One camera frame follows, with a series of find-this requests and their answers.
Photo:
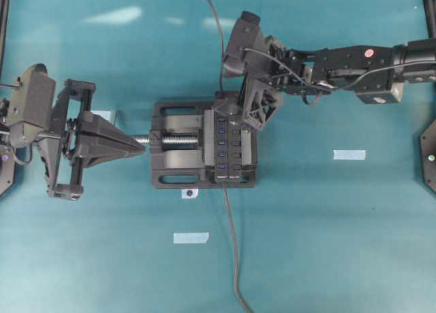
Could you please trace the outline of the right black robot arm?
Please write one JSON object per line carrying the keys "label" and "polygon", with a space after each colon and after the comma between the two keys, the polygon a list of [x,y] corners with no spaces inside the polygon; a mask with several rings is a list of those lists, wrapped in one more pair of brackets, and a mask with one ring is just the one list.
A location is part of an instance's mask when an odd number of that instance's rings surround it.
{"label": "right black robot arm", "polygon": [[272,38],[267,44],[239,46],[239,55],[227,56],[225,69],[243,76],[243,85],[215,95],[213,110],[249,130],[264,129],[284,94],[307,106],[336,91],[351,91],[365,104],[390,104],[402,100],[405,83],[435,82],[435,39],[315,51],[287,49]]}

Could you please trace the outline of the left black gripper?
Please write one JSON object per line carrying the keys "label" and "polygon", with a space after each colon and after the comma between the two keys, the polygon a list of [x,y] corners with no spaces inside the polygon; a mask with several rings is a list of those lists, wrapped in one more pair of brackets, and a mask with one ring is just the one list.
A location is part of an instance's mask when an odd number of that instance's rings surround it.
{"label": "left black gripper", "polygon": [[[95,84],[68,79],[64,85],[51,110],[48,129],[37,135],[36,147],[45,168],[47,195],[78,200],[83,193],[83,168],[142,155],[146,149],[109,121],[90,111]],[[80,115],[75,119],[67,117],[71,100],[80,102]],[[74,158],[71,143],[79,133],[89,137],[93,146],[100,147],[81,147]],[[62,158],[69,160],[72,169],[68,184],[57,182]]]}

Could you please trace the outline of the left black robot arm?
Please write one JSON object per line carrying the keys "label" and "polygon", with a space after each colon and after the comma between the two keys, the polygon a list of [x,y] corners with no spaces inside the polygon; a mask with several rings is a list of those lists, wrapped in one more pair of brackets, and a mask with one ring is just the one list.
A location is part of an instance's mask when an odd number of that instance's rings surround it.
{"label": "left black robot arm", "polygon": [[44,165],[46,193],[78,200],[84,169],[145,152],[135,138],[91,110],[95,85],[67,80],[59,95],[47,76],[18,80],[1,101],[1,192],[14,182],[16,166],[31,160],[18,151],[36,149]]}

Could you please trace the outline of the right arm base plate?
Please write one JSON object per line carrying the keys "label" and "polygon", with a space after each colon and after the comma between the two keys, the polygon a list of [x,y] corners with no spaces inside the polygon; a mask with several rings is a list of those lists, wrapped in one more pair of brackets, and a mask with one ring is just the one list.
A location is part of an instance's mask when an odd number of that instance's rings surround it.
{"label": "right arm base plate", "polygon": [[435,128],[436,121],[433,120],[427,128],[419,135],[420,160],[422,167],[422,179],[425,185],[435,193]]}

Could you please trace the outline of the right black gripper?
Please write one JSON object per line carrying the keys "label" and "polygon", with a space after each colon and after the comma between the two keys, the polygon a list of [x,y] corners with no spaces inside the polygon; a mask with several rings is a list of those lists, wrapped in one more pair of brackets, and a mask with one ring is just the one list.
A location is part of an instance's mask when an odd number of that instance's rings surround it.
{"label": "right black gripper", "polygon": [[268,36],[244,47],[246,78],[240,93],[216,93],[212,109],[220,115],[241,115],[242,124],[262,131],[283,106],[284,94],[309,92],[309,69],[303,53]]}

